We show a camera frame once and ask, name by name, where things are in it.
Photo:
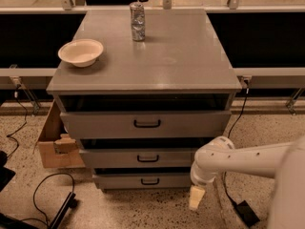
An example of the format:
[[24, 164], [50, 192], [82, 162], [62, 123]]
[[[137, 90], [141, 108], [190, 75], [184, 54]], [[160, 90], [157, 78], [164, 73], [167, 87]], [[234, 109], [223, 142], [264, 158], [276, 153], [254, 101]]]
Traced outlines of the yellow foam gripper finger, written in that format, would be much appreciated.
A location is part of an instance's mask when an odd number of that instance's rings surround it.
[[189, 197], [189, 208], [191, 210], [196, 210], [199, 206], [200, 201], [205, 196], [205, 189], [203, 187], [193, 185], [190, 189]]

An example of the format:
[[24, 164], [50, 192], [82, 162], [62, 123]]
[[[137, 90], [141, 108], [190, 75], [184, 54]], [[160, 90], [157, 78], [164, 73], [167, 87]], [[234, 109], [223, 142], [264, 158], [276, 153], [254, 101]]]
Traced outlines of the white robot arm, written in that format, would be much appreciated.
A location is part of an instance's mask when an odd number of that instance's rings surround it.
[[205, 186], [222, 172], [274, 180], [267, 229], [305, 229], [305, 137], [293, 142], [236, 149], [225, 136], [199, 148], [191, 168], [189, 207], [205, 195]]

